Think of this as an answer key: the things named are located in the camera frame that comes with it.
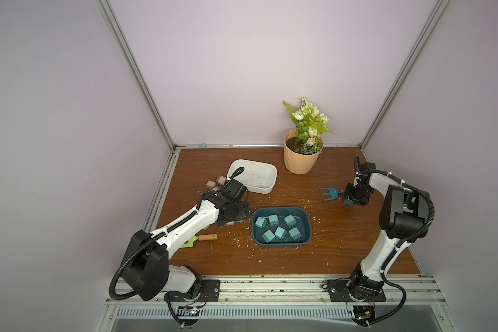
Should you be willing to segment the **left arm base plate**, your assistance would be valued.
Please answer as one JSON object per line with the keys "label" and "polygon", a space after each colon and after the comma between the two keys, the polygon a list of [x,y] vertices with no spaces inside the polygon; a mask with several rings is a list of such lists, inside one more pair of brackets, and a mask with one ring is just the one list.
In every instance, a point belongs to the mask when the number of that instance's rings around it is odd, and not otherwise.
{"label": "left arm base plate", "polygon": [[186,293],[171,291],[165,294],[166,302],[218,302],[221,281],[219,279],[198,279]]}

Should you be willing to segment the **white plastic storage box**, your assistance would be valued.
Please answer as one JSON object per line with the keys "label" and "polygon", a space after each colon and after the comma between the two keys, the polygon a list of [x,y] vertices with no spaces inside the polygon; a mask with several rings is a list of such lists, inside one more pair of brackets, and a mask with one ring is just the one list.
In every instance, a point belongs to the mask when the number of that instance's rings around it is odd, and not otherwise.
{"label": "white plastic storage box", "polygon": [[245,185],[249,192],[257,194],[271,193],[278,174],[278,170],[274,165],[253,160],[238,159],[232,162],[228,170],[228,178],[240,167],[243,167],[244,171],[236,176],[235,179]]}

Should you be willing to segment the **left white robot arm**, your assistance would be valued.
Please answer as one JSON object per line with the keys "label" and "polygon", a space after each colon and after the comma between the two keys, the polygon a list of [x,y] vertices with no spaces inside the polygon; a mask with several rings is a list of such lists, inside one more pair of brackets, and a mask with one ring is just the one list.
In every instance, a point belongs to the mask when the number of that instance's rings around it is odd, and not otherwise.
{"label": "left white robot arm", "polygon": [[239,181],[228,179],[219,190],[200,194],[196,205],[173,222],[152,232],[136,232],[109,283],[109,297],[138,296],[144,301],[159,293],[180,293],[188,300],[199,297],[202,276],[188,266],[173,266],[170,260],[205,227],[251,217],[250,204],[243,199],[247,191]]}

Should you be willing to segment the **green garden fork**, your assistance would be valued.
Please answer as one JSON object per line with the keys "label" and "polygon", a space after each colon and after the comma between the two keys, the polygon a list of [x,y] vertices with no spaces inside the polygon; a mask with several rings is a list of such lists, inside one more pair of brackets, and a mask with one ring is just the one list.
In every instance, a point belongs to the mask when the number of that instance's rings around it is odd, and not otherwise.
{"label": "green garden fork", "polygon": [[207,242],[207,241],[215,241],[218,239],[217,234],[209,234],[209,235],[197,235],[190,238],[187,242],[185,242],[181,248],[192,248],[196,242]]}

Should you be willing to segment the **pink plug far left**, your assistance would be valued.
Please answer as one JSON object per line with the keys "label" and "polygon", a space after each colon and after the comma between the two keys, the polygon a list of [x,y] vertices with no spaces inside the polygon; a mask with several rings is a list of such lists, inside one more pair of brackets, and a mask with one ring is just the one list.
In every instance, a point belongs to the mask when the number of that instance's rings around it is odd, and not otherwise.
{"label": "pink plug far left", "polygon": [[207,191],[213,190],[214,188],[216,188],[216,186],[217,186],[217,183],[215,181],[208,181],[206,183],[206,190]]}

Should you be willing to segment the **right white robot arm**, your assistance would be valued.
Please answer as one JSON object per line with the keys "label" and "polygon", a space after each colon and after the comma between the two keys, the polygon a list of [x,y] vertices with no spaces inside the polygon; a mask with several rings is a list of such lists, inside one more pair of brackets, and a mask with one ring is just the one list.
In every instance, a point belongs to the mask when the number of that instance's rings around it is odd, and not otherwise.
{"label": "right white robot arm", "polygon": [[345,205],[366,206],[375,192],[384,198],[378,218],[378,239],[368,256],[357,264],[346,286],[352,300],[363,302],[376,297],[389,283],[386,273],[401,252],[426,236],[435,209],[427,192],[391,172],[378,170],[374,163],[361,163],[356,156],[354,170],[354,182],[347,184],[344,190]]}

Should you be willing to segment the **teal plastic storage box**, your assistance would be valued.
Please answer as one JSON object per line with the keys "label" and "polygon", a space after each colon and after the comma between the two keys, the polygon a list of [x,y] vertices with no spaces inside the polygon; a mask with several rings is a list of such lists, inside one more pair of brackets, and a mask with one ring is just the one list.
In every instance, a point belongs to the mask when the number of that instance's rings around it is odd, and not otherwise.
{"label": "teal plastic storage box", "polygon": [[252,219],[255,243],[264,248],[304,246],[311,241],[312,229],[305,210],[298,207],[265,207]]}

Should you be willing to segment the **artificial green white flowers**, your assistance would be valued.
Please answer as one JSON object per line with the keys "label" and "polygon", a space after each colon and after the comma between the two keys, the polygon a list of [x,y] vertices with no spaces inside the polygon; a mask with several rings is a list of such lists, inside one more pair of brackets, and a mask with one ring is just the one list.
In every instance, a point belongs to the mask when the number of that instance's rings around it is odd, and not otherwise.
{"label": "artificial green white flowers", "polygon": [[282,101],[289,114],[289,118],[295,125],[295,133],[286,139],[286,146],[291,151],[301,155],[314,155],[322,151],[323,143],[320,139],[324,134],[336,135],[329,129],[329,118],[306,98],[300,100],[300,106]]}

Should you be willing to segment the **blue garden rake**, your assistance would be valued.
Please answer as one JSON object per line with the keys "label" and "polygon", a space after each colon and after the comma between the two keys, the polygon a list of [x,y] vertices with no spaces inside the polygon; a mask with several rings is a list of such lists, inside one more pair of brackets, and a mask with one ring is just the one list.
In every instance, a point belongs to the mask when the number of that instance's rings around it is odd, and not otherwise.
{"label": "blue garden rake", "polygon": [[341,190],[335,188],[319,188],[323,201],[334,201],[343,193]]}

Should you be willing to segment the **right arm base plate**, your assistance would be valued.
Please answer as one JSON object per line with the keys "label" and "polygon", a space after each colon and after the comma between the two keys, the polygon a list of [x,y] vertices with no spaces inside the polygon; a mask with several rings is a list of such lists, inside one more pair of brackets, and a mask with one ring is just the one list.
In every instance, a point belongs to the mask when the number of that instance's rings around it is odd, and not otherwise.
{"label": "right arm base plate", "polygon": [[322,287],[329,294],[332,302],[385,302],[384,282],[371,280],[351,283],[349,279],[328,279]]}

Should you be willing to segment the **aluminium front rail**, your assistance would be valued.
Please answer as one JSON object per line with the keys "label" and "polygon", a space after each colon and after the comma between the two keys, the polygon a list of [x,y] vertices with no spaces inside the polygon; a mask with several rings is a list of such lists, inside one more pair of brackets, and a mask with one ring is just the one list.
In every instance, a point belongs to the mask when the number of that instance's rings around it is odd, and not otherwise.
{"label": "aluminium front rail", "polygon": [[[389,275],[407,294],[405,304],[440,304],[445,298],[433,277],[420,275]],[[402,291],[385,284],[383,290],[366,300],[355,302],[347,289],[347,278],[341,275],[227,275],[203,277],[207,301],[217,304],[398,304]]]}

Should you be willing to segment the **beige flower pot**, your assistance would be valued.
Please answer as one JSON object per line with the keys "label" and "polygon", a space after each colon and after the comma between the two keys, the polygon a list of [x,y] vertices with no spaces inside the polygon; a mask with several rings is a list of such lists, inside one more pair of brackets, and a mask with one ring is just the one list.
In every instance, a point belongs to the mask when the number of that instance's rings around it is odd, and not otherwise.
{"label": "beige flower pot", "polygon": [[297,136],[296,129],[291,129],[284,136],[284,145],[283,145],[284,164],[286,169],[290,171],[290,173],[296,175],[303,175],[309,173],[312,170],[313,166],[316,164],[319,155],[321,155],[322,151],[311,155],[303,155],[294,152],[292,149],[290,149],[287,146],[286,142],[290,138],[295,138],[296,136]]}

